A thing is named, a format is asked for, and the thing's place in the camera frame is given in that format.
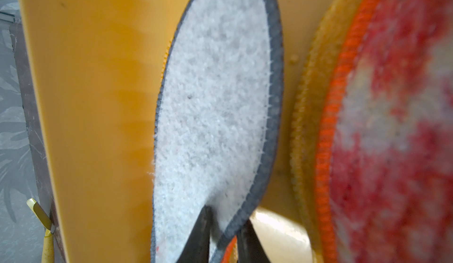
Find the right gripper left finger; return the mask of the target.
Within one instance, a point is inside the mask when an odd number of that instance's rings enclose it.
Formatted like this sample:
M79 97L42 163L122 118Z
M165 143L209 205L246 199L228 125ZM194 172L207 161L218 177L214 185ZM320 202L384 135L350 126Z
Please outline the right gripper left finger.
M210 255L210 234L213 224L213 212L210 206L204 206L193 226L185 247L177 263L208 263Z

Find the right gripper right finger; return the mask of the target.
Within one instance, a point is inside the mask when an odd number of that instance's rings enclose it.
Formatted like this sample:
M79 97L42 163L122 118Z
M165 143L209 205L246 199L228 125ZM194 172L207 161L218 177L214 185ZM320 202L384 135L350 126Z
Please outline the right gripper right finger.
M237 233L238 263L270 263L248 219Z

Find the grey felt insole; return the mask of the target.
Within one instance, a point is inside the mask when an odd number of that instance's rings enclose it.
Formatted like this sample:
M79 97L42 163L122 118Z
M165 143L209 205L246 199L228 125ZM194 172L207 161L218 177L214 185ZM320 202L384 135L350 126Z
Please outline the grey felt insole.
M268 186L283 78L277 0L189 0L156 107L153 263L179 259L205 206L209 261L222 260Z

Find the red patterned insole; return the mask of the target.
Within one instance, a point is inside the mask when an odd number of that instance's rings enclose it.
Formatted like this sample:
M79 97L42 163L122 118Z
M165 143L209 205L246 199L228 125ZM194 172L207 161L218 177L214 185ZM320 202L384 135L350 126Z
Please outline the red patterned insole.
M363 0L316 154L327 263L453 260L453 0Z
M237 263L237 262L238 262L238 249L237 249L237 237L235 236L227 246L221 263Z

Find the yellow insole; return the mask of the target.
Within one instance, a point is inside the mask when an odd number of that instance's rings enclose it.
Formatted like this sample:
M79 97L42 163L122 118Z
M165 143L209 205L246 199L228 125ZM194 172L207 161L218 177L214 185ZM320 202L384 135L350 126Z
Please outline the yellow insole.
M296 93L290 132L291 182L314 263L322 263L315 203L315 155L331 75L363 0L333 0L307 55Z

